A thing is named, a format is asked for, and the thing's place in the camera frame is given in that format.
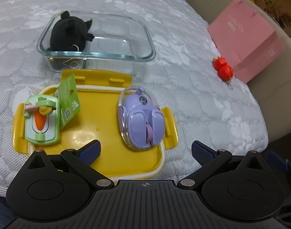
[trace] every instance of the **green cardboard tag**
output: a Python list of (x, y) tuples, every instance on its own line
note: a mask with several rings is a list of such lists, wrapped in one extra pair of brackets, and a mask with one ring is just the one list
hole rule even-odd
[(63, 129), (81, 109), (74, 74), (71, 74), (58, 86), (55, 96), (60, 99), (60, 128)]

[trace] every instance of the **orange carrot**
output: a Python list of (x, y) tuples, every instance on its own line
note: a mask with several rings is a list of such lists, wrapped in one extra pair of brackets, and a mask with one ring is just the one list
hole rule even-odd
[(44, 129), (47, 115), (41, 115), (39, 110), (34, 111), (34, 120), (36, 128), (41, 131)]

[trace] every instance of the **purple mouse-shaped toy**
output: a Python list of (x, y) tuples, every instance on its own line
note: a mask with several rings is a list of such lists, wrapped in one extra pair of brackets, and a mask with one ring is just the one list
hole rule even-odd
[(118, 102), (118, 123), (123, 140), (135, 150), (158, 145), (166, 127), (156, 99), (143, 87), (122, 91)]

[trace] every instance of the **green plant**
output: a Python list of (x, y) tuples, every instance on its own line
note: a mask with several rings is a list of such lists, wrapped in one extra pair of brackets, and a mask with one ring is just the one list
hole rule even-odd
[(282, 5), (278, 4), (278, 1), (272, 2), (271, 0), (262, 0), (265, 2), (266, 7), (263, 9), (270, 17), (275, 19), (280, 27), (291, 27), (291, 15)]

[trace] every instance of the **mattress pad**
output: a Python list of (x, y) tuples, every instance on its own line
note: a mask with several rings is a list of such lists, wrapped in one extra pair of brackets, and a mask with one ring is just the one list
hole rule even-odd
[(16, 107), (41, 89), (60, 82), (36, 50), (51, 17), (63, 10), (127, 15), (148, 27), (157, 55), (148, 63), (87, 60), (87, 68), (133, 76), (148, 88), (160, 107), (175, 116), (179, 145), (166, 151), (166, 166), (154, 179), (178, 179), (200, 167), (191, 155), (199, 140), (234, 155), (262, 151), (268, 136), (260, 108), (247, 85), (222, 82), (212, 58), (219, 55), (204, 21), (185, 0), (0, 0), (0, 195), (27, 160), (12, 148)]

